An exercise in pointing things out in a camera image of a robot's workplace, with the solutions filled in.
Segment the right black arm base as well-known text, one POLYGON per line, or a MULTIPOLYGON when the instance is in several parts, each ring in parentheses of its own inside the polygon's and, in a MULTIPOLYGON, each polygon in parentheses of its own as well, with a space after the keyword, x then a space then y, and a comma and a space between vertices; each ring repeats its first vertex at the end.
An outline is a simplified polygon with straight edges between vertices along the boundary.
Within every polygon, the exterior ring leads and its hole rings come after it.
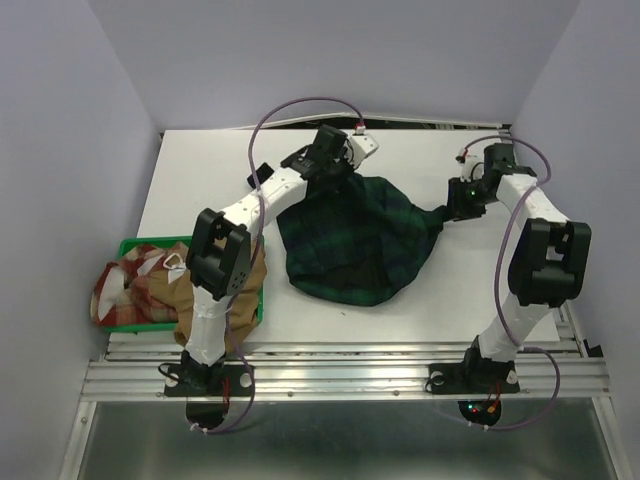
POLYGON ((513 362, 490 361, 487 365, 433 363, 429 365, 431 392, 436 395, 463 395, 520 392, 513 362))

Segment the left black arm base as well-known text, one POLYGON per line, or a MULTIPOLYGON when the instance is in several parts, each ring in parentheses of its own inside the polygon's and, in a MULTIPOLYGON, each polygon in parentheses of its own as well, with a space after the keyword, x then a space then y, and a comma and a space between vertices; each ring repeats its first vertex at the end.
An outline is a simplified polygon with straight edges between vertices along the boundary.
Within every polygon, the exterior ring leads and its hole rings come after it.
POLYGON ((163 394, 168 398, 240 397, 249 398, 253 382, 247 369, 239 364, 215 365, 205 379, 193 379, 178 363, 161 363, 158 372, 164 377, 163 394))

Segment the dark green plaid skirt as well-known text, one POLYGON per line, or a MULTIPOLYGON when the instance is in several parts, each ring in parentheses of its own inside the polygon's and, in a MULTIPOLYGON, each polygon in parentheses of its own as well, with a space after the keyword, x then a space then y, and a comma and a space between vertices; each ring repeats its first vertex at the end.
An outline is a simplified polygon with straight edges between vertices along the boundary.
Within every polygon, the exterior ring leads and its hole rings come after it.
POLYGON ((449 219, 446 207, 424 210, 385 178, 354 174, 278 216, 288 280, 322 300, 382 304, 416 279, 449 219))

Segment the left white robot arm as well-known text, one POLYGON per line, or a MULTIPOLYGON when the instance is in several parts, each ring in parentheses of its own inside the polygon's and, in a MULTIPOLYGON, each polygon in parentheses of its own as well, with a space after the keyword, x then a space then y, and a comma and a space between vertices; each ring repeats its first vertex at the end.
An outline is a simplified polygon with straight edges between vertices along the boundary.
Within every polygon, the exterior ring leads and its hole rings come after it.
POLYGON ((355 137, 321 126, 313 142, 285 158, 244 198, 197 217, 186 259, 193 286, 191 332, 178 380, 215 392, 226 357, 226 316, 257 259, 264 227, 289 207, 354 172, 355 137))

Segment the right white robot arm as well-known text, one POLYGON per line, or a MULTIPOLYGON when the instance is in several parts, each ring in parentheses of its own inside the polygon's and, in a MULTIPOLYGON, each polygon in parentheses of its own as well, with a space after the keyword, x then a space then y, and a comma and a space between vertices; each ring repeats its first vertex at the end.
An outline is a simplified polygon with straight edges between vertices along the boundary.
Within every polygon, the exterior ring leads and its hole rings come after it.
POLYGON ((592 237, 588 224, 570 220, 545 195, 549 174, 517 163, 514 140, 488 140, 481 157, 467 148, 457 155, 461 173, 449 181, 447 209, 454 221, 479 218, 492 203, 510 213, 493 279, 496 316, 461 362, 431 368, 433 388, 448 394, 518 391, 516 356, 550 310, 581 292, 592 237))

